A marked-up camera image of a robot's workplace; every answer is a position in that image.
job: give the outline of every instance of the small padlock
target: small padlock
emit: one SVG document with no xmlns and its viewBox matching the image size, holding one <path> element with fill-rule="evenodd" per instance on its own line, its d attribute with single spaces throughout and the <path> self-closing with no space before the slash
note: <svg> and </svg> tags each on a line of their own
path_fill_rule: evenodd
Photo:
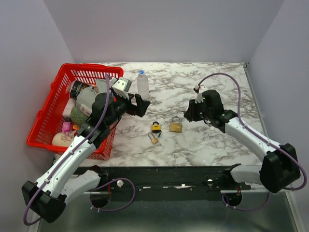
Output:
<svg viewBox="0 0 309 232">
<path fill-rule="evenodd" d="M 151 132 L 149 132 L 148 134 L 148 137 L 151 139 L 151 142 L 153 143 L 153 144 L 157 144 L 158 142 L 159 142 L 159 140 L 154 136 L 154 134 L 152 134 Z"/>
<path fill-rule="evenodd" d="M 176 118 L 176 117 L 179 119 L 179 122 L 174 122 L 174 118 Z M 182 130 L 183 130 L 182 119 L 178 116 L 172 117 L 170 124 L 169 124 L 169 131 L 181 133 Z"/>
<path fill-rule="evenodd" d="M 158 122 L 153 122 L 153 133 L 159 133 L 159 137 L 162 133 L 161 126 L 159 125 Z"/>
</svg>

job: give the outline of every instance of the marble tabletop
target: marble tabletop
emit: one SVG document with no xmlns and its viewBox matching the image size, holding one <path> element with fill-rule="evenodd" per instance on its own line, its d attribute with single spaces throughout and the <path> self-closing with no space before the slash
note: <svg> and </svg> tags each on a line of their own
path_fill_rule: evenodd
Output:
<svg viewBox="0 0 309 232">
<path fill-rule="evenodd" d="M 262 132 L 259 115 L 239 63 L 104 63 L 119 66 L 124 77 L 132 80 L 130 93 L 137 93 L 136 78 L 143 69 L 149 78 L 151 104 L 144 117 L 125 114 L 119 122 L 108 161 L 85 160 L 81 166 L 210 166 L 259 164 L 259 159 L 233 137 L 201 122 L 189 123 L 183 112 L 190 99 L 196 98 L 193 87 L 206 75 L 222 72 L 235 77 L 241 87 L 241 115 Z M 237 88 L 228 77 L 206 80 L 207 89 L 215 89 L 225 109 L 237 111 Z M 182 118 L 183 132 L 169 132 L 173 116 Z M 147 133 L 152 123 L 162 127 L 159 143 L 153 145 Z"/>
</svg>

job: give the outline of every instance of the wall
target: wall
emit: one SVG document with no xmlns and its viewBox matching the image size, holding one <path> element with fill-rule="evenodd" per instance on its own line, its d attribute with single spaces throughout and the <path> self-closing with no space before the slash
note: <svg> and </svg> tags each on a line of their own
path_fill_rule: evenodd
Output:
<svg viewBox="0 0 309 232">
<path fill-rule="evenodd" d="M 309 173 L 309 1 L 286 0 L 249 66 L 267 131 L 272 139 L 296 147 Z M 295 192 L 309 231 L 309 186 Z"/>
<path fill-rule="evenodd" d="M 73 62 L 42 0 L 0 2 L 0 231 L 27 231 L 21 187 L 52 164 L 26 146 L 36 112 L 60 65 Z"/>
<path fill-rule="evenodd" d="M 248 62 L 283 0 L 44 0 L 78 62 Z"/>
</svg>

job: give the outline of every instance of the water bottle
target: water bottle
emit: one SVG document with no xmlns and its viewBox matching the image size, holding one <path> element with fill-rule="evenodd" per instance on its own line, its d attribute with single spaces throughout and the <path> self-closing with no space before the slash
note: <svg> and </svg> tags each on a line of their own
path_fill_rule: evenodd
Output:
<svg viewBox="0 0 309 232">
<path fill-rule="evenodd" d="M 146 76 L 144 70 L 139 71 L 139 75 L 137 77 L 137 91 L 143 100 L 149 98 L 148 77 Z"/>
</svg>

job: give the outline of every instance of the plastic container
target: plastic container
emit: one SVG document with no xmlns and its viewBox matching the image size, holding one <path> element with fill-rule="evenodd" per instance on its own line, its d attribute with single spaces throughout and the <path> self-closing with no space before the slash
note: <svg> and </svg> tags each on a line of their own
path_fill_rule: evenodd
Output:
<svg viewBox="0 0 309 232">
<path fill-rule="evenodd" d="M 137 77 L 137 91 L 140 94 L 141 98 L 144 100 L 149 98 L 149 83 L 148 77 L 145 74 L 144 70 L 139 71 L 139 75 Z"/>
<path fill-rule="evenodd" d="M 120 67 L 108 67 L 100 64 L 63 64 L 50 85 L 51 91 L 42 110 L 37 113 L 27 144 L 45 148 L 60 155 L 63 154 L 67 148 L 53 146 L 52 140 L 57 133 L 61 132 L 62 124 L 65 121 L 62 112 L 70 97 L 70 93 L 66 89 L 75 80 L 94 85 L 96 79 L 105 79 L 105 73 L 118 78 L 123 76 L 124 71 Z M 115 131 L 116 128 L 111 131 L 100 147 L 88 157 L 89 159 L 108 160 L 110 158 Z"/>
</svg>

